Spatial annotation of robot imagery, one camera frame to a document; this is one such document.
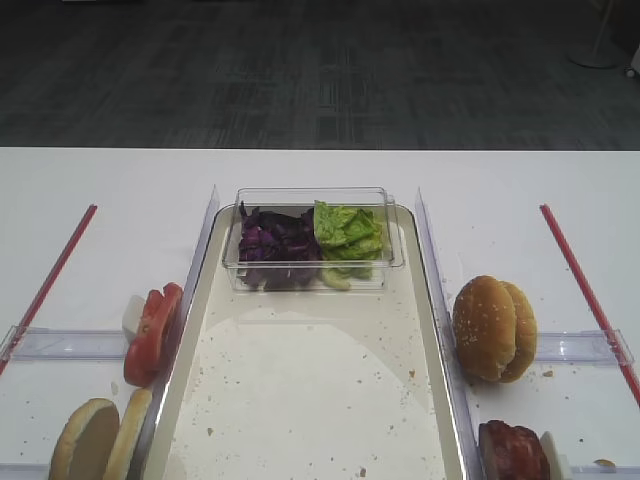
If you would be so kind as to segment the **bun bottom half slice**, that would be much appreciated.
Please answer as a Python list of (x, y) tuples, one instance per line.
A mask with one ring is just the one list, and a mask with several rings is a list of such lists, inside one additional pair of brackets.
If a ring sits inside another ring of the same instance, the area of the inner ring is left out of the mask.
[(139, 388), (132, 393), (109, 456), (103, 480), (127, 478), (151, 401), (152, 392), (149, 389)]

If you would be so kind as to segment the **green lettuce leaves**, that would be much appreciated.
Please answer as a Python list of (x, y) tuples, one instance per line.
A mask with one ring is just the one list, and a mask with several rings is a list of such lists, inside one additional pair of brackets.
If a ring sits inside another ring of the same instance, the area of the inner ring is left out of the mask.
[(383, 257), (383, 224), (372, 210), (316, 201), (314, 237), (325, 261), (377, 261)]

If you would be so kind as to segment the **tomato slices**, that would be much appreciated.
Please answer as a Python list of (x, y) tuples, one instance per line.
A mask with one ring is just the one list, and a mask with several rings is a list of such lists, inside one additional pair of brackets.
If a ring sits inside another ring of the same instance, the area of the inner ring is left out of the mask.
[(183, 289), (169, 282), (163, 291), (150, 290), (136, 331), (124, 360), (124, 379), (133, 386), (146, 388), (163, 367), (166, 337), (180, 306)]

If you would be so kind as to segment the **brown meat patty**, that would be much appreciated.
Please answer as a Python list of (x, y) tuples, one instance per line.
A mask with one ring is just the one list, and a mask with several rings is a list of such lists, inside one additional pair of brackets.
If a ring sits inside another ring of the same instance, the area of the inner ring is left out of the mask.
[(550, 480), (550, 465), (536, 433), (490, 420), (479, 426), (486, 477), (493, 480)]

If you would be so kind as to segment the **clear plastic container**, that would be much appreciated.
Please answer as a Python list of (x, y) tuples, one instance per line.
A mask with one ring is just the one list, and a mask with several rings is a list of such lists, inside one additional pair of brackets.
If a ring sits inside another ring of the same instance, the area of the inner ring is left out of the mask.
[(380, 290), (404, 263), (381, 187), (243, 188), (221, 258), (237, 291)]

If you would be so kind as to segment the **shredded purple cabbage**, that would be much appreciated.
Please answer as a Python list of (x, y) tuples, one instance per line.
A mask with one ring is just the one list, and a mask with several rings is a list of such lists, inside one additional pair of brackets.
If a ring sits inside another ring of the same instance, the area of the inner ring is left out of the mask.
[[(254, 207), (247, 212), (240, 203), (241, 240), (238, 245), (241, 262), (296, 263), (319, 261), (321, 249), (314, 237), (314, 208), (297, 217), (262, 211)], [(316, 268), (247, 268), (240, 276), (252, 290), (306, 290), (317, 276)]]

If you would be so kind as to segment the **white metal tray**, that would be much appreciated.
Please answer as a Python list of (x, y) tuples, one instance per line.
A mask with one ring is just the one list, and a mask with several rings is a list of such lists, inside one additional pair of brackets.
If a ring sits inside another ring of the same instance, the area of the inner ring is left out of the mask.
[(379, 290), (240, 292), (216, 216), (146, 479), (464, 479), (411, 211)]

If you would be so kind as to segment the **sesame bun top rear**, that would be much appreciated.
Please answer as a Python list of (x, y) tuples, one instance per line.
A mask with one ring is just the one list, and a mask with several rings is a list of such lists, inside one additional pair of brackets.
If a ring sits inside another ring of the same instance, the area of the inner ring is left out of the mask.
[(500, 382), (511, 383), (523, 376), (533, 363), (537, 349), (537, 322), (525, 293), (515, 284), (502, 281), (511, 296), (516, 316), (515, 354), (503, 371)]

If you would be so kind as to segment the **left red strip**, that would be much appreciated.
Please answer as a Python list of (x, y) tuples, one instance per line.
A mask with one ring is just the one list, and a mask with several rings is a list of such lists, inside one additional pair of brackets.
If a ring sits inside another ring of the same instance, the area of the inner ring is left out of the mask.
[(34, 320), (36, 314), (40, 310), (52, 286), (54, 285), (59, 274), (61, 273), (62, 269), (66, 265), (74, 249), (76, 248), (78, 242), (82, 238), (84, 232), (86, 231), (91, 220), (93, 219), (97, 209), (98, 209), (98, 206), (96, 204), (90, 204), (87, 207), (81, 220), (79, 221), (73, 233), (71, 234), (70, 238), (66, 242), (63, 250), (59, 254), (54, 265), (52, 266), (46, 278), (44, 279), (43, 283), (41, 284), (39, 290), (37, 291), (33, 300), (29, 304), (29, 307), (27, 308), (20, 322), (16, 326), (13, 326), (10, 329), (10, 331), (5, 335), (5, 338), (2, 343), (2, 348), (1, 348), (1, 369), (0, 369), (1, 373), (4, 373), (6, 367), (10, 362), (11, 354), (13, 353), (14, 349), (18, 346), (19, 342), (22, 340), (27, 329), (30, 327), (32, 321)]

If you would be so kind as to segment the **white pusher block by patty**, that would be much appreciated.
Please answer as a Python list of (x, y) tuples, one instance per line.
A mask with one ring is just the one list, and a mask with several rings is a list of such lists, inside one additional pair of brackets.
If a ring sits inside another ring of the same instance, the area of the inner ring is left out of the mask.
[(542, 449), (550, 467), (551, 480), (572, 480), (573, 474), (568, 459), (556, 446), (553, 435), (545, 431), (540, 437)]

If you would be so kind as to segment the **right red strip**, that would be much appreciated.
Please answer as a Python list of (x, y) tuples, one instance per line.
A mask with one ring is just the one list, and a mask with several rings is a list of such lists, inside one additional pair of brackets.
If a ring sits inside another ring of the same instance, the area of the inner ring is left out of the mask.
[(611, 326), (604, 310), (602, 309), (589, 281), (587, 280), (576, 256), (574, 255), (569, 242), (567, 241), (564, 233), (562, 232), (558, 221), (556, 220), (551, 208), (547, 204), (539, 206), (541, 214), (543, 215), (562, 255), (572, 272), (576, 283), (587, 302), (591, 313), (593, 314), (596, 323), (599, 328), (604, 332), (605, 338), (611, 347), (619, 366), (619, 369), (636, 401), (639, 403), (639, 379), (634, 372), (631, 360), (631, 354), (627, 353), (625, 346), (623, 345), (623, 338), (621, 334), (617, 334), (614, 328)]

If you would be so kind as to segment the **right clear vertical rail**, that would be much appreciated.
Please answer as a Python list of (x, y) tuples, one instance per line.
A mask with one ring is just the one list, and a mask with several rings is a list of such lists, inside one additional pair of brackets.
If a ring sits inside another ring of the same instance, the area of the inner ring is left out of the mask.
[(456, 444), (457, 463), (462, 479), (485, 479), (481, 454), (466, 394), (466, 381), (459, 365), (451, 316), (442, 284), (437, 248), (432, 234), (429, 212), (421, 189), (415, 201), (419, 238), (423, 256), (426, 281), (439, 345), (440, 364), (443, 371), (449, 414)]

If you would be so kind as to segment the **left clear vertical rail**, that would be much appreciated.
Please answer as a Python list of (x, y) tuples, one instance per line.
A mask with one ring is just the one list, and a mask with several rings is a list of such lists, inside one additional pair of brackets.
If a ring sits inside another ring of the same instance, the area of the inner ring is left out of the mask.
[(152, 386), (152, 401), (133, 453), (127, 475), (129, 479), (164, 477), (206, 310), (207, 300), (197, 292), (198, 284), (210, 284), (216, 270), (215, 266), (207, 265), (207, 254), (209, 244), (215, 241), (215, 223), (219, 209), (218, 190), (213, 189), (186, 278), (183, 297), (166, 339), (168, 357), (163, 371)]

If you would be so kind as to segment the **upper right clear rail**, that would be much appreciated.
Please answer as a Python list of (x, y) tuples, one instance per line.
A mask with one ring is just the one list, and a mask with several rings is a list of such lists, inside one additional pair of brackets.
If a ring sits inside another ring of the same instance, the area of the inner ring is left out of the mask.
[(631, 353), (620, 330), (540, 332), (534, 361), (538, 363), (632, 366)]

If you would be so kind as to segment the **lower left clear rail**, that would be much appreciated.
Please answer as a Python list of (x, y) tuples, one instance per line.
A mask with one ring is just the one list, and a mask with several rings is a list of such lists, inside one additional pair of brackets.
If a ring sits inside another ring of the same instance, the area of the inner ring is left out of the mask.
[(45, 464), (1, 464), (0, 480), (47, 480), (49, 466)]

